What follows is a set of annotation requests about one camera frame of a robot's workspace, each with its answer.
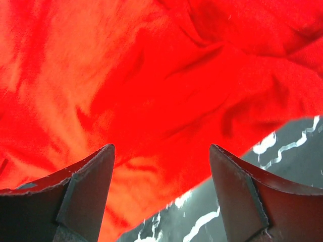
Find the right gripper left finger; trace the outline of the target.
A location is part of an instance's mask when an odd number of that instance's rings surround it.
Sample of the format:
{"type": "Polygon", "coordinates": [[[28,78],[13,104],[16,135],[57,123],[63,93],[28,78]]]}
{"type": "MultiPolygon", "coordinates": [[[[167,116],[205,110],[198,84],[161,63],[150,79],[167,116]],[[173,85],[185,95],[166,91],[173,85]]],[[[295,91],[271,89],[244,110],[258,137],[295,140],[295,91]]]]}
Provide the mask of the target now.
{"type": "Polygon", "coordinates": [[[46,177],[1,190],[1,241],[97,241],[114,162],[109,144],[46,177]]]}

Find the red t shirt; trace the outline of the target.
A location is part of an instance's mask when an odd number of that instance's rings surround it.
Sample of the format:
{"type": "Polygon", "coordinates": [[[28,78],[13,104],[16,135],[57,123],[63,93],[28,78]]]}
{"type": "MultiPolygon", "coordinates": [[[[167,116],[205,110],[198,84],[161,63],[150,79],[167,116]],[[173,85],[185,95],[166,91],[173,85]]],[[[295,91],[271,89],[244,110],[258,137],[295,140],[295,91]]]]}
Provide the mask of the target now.
{"type": "Polygon", "coordinates": [[[105,144],[100,241],[322,114],[322,1],[1,1],[1,188],[105,144]]]}

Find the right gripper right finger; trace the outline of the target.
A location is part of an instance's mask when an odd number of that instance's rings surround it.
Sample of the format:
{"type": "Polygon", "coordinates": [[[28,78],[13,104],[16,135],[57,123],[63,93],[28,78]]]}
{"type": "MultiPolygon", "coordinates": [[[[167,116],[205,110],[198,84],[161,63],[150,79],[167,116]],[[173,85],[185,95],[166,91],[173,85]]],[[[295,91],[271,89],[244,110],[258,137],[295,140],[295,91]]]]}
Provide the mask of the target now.
{"type": "Polygon", "coordinates": [[[322,189],[289,181],[218,145],[209,161],[228,241],[322,241],[322,189]]]}

